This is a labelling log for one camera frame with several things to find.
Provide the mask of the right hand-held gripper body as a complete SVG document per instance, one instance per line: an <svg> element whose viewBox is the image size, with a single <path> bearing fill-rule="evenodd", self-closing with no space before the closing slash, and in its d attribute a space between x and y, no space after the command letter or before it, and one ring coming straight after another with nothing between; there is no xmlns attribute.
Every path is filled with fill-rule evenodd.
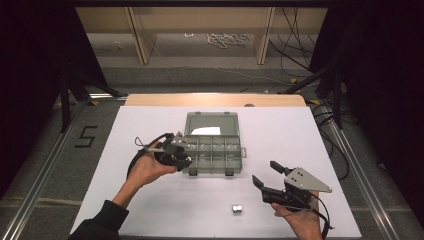
<svg viewBox="0 0 424 240"><path fill-rule="evenodd" d="M301 167L284 169L286 207L291 211L307 209L313 191L331 193L332 188Z"/></svg>

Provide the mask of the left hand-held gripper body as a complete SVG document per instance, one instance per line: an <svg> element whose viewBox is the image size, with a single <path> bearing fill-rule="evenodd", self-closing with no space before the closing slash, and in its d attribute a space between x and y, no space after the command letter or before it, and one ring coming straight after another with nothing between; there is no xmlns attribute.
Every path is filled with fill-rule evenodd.
<svg viewBox="0 0 424 240"><path fill-rule="evenodd" d="M156 153L156 160L166 166L175 166L180 172L181 160L190 157L185 152L188 147L189 144L180 132L176 135L167 134L165 141L157 145L159 152Z"/></svg>

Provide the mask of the clear grey plastic organizer box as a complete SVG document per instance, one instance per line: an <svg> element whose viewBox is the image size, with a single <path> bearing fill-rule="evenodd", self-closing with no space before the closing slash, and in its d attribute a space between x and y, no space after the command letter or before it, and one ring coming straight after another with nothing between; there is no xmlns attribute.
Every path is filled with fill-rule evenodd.
<svg viewBox="0 0 424 240"><path fill-rule="evenodd" d="M189 176L223 174L234 176L242 170L238 114L235 112L189 112L184 135L192 164L183 169Z"/></svg>

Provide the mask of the person's left hand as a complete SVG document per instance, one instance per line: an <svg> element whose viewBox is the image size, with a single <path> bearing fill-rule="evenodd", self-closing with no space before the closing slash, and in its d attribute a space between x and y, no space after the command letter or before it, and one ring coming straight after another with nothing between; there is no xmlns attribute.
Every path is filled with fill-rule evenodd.
<svg viewBox="0 0 424 240"><path fill-rule="evenodd" d="M176 172L175 166L159 163L154 154L149 152L139 157L127 177L127 182L136 189L150 184L159 177Z"/></svg>

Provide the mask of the person's right hand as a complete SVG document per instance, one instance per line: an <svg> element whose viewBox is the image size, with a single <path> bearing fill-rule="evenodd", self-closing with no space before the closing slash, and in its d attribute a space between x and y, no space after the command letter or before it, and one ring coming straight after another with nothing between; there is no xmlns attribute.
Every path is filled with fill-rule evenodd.
<svg viewBox="0 0 424 240"><path fill-rule="evenodd" d="M299 240L323 240L320 218L313 211L291 212L277 203L272 203L271 207L276 217L282 217L288 222Z"/></svg>

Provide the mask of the white table mat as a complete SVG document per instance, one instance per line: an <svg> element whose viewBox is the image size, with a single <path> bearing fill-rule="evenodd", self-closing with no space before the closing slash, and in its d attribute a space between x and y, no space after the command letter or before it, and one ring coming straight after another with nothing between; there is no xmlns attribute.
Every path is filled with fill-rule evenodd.
<svg viewBox="0 0 424 240"><path fill-rule="evenodd" d="M165 132L184 128L188 107L123 106L99 160L75 219L94 217L126 178L136 154L137 140L150 142ZM361 233L307 107L237 107L241 144L247 150L239 174L189 176L181 172L143 187L129 205L120 229L123 236L282 239L293 235L290 226L263 203L252 183L255 175L271 188L284 186L270 162L302 167L332 188L320 194L321 211L330 215L331 239L358 239ZM234 214L232 206L243 207Z"/></svg>

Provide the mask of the black tripod stand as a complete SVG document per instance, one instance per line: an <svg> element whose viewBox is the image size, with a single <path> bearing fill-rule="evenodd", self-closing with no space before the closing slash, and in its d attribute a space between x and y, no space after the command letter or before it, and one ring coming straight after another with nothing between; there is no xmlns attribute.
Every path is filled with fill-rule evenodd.
<svg viewBox="0 0 424 240"><path fill-rule="evenodd" d="M341 123L341 76L338 73L338 70L335 67L330 65L322 68L313 75L307 77L301 83L292 86L288 90L283 91L283 94L294 94L298 90L306 87L307 85L312 84L313 82L319 80L320 83L315 91L316 96L319 99L324 99L332 94L333 96L333 119L336 125L342 129Z"/></svg>
<svg viewBox="0 0 424 240"><path fill-rule="evenodd" d="M62 133L68 129L71 123L69 92L73 94L77 101L87 101L90 98L90 94L86 89L86 85L93 85L113 97L126 97L126 94L118 92L117 90L109 87L106 83L101 83L87 74L74 70L66 71L60 78L59 83L62 112Z"/></svg>

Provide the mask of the light wooden shelf unit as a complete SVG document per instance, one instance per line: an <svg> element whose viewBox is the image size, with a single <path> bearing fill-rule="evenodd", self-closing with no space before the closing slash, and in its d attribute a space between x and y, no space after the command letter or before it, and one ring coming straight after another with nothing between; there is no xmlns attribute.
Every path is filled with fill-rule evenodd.
<svg viewBox="0 0 424 240"><path fill-rule="evenodd" d="M159 34L245 33L254 36L256 61L265 63L269 37L320 33L327 10L311 7L78 7L88 33L130 33L139 63L149 62Z"/></svg>

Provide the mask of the aluminium floor rail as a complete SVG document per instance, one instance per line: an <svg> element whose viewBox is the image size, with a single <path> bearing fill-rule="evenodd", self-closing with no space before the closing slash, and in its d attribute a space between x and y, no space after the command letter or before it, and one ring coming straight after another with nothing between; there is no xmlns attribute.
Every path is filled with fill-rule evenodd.
<svg viewBox="0 0 424 240"><path fill-rule="evenodd" d="M25 228L28 219L35 208L41 193L43 192L51 174L53 173L57 162L65 148L71 131L77 122L79 116L86 106L85 102L78 102L71 113L71 120L68 125L59 133L49 155L43 162L36 178L31 182L26 195L17 203L17 211L11 218L5 232L0 237L0 240L18 240L23 229Z"/></svg>
<svg viewBox="0 0 424 240"><path fill-rule="evenodd" d="M341 151L349 162L350 173L355 177L361 194L367 203L368 209L370 210L383 238L385 240L400 240L393 221L374 191L365 171L360 166L360 162L347 140L346 135L339 129L333 118L329 120L328 126L331 131L331 136L336 140L337 145L341 148Z"/></svg>

